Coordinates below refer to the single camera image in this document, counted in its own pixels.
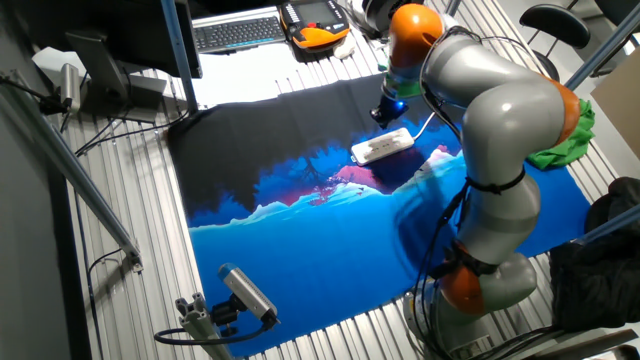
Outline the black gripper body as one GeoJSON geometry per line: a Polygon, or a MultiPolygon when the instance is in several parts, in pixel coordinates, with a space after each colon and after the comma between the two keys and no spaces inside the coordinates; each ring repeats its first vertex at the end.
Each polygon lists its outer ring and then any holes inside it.
{"type": "Polygon", "coordinates": [[[403,100],[389,98],[382,95],[377,111],[377,119],[379,121],[393,121],[399,118],[408,110],[408,104],[403,100]]]}

